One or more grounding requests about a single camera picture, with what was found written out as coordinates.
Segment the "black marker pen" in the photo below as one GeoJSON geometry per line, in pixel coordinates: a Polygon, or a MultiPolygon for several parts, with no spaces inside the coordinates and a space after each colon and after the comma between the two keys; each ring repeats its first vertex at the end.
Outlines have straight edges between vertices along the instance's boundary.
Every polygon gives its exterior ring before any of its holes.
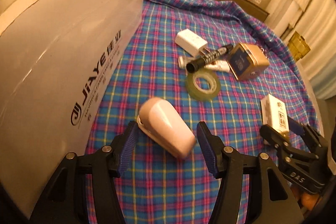
{"type": "Polygon", "coordinates": [[[227,55],[230,53],[230,51],[233,49],[232,44],[227,44],[223,47],[218,48],[217,50],[211,51],[205,55],[202,55],[201,57],[198,57],[197,59],[194,59],[186,64],[186,70],[189,73],[195,73],[199,69],[204,68],[206,65],[214,62],[219,57],[227,55]]]}

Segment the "gold tin box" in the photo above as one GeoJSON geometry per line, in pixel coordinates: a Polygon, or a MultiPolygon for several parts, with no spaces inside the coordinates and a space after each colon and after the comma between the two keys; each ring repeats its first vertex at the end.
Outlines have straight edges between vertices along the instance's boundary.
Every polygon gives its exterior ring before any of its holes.
{"type": "Polygon", "coordinates": [[[261,48],[245,43],[234,46],[227,63],[237,81],[255,79],[269,67],[269,60],[261,48]]]}

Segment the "small white carton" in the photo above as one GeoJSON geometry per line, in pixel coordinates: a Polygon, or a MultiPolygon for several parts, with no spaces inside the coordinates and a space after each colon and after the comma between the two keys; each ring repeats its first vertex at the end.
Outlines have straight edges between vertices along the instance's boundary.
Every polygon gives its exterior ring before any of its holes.
{"type": "Polygon", "coordinates": [[[271,126],[289,141],[289,124],[285,103],[268,94],[260,100],[260,104],[262,124],[271,126]]]}

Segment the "white storage box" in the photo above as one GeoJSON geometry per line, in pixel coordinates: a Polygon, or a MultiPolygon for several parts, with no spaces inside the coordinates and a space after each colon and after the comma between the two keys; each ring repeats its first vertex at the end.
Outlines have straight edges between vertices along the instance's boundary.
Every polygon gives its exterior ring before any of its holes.
{"type": "Polygon", "coordinates": [[[1,14],[1,184],[29,217],[92,123],[143,0],[16,0],[1,14]]]}

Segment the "white cream tube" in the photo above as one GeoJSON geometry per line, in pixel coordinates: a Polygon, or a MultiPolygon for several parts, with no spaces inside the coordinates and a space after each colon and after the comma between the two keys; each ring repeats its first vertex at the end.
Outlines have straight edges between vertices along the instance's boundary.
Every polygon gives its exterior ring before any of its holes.
{"type": "MultiPolygon", "coordinates": [[[[178,66],[180,69],[186,69],[187,63],[193,61],[193,57],[179,56],[178,57],[178,66]]],[[[230,72],[230,67],[225,60],[216,60],[213,63],[207,64],[204,66],[204,69],[211,71],[219,72],[230,72]]]]}

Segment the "pink white stapler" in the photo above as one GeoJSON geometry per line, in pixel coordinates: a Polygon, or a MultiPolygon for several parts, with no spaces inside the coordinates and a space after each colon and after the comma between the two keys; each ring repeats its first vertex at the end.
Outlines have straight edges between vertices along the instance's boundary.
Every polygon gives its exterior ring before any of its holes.
{"type": "Polygon", "coordinates": [[[195,135],[174,106],[159,97],[148,99],[139,109],[139,128],[176,158],[184,159],[196,144],[195,135]]]}

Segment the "silver key carabiner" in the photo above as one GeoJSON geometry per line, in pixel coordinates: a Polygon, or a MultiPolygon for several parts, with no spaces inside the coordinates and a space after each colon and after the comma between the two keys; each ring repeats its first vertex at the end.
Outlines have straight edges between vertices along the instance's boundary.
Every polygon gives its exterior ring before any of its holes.
{"type": "Polygon", "coordinates": [[[260,50],[262,51],[263,55],[269,59],[270,58],[270,55],[269,55],[269,51],[263,47],[260,47],[260,50]]]}

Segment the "plaid tablecloth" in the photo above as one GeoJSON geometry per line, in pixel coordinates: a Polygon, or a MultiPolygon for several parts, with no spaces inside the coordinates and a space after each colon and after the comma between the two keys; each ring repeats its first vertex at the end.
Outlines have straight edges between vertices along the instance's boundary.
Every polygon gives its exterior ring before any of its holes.
{"type": "MultiPolygon", "coordinates": [[[[151,97],[169,101],[190,129],[206,122],[225,144],[243,154],[276,157],[259,135],[260,100],[271,94],[296,121],[319,128],[316,109],[285,44],[263,22],[232,1],[143,0],[142,22],[129,42],[103,96],[87,144],[94,153],[126,129],[151,97]],[[186,72],[178,66],[185,51],[175,37],[189,29],[210,49],[255,44],[269,51],[269,67],[256,79],[239,82],[219,72],[219,94],[207,102],[191,98],[186,72]]],[[[207,223],[220,182],[208,172],[201,149],[178,160],[140,133],[131,162],[116,179],[127,223],[207,223]]]]}

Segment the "clear tape roll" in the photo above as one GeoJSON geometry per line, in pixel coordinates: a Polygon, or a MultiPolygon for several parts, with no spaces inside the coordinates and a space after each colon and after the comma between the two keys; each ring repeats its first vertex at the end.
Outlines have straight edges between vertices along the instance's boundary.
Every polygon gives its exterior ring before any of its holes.
{"type": "Polygon", "coordinates": [[[221,90],[218,76],[208,69],[187,73],[185,86],[189,96],[198,101],[210,101],[221,90]]]}

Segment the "yellow plastic container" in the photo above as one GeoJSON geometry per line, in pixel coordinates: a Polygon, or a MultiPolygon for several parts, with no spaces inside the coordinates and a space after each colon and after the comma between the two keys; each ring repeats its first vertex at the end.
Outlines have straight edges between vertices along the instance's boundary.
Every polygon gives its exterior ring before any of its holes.
{"type": "Polygon", "coordinates": [[[288,41],[288,49],[297,62],[305,57],[310,52],[310,47],[307,45],[305,38],[301,36],[297,31],[291,36],[288,41]]]}

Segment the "white power adapter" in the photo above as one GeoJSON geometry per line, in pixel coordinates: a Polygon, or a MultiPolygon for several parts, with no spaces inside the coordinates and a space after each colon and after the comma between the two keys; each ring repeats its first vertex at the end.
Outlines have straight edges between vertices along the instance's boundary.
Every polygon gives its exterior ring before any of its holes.
{"type": "Polygon", "coordinates": [[[175,37],[175,43],[193,57],[196,57],[208,45],[205,39],[189,29],[179,31],[175,37]]]}

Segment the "white curtain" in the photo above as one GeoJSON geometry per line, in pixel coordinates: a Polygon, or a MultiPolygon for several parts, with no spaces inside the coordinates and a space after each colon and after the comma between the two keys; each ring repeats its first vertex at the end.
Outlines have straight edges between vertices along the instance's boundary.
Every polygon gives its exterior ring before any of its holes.
{"type": "Polygon", "coordinates": [[[300,61],[315,96],[335,96],[335,0],[271,0],[266,25],[288,43],[297,32],[310,48],[300,61]]]}

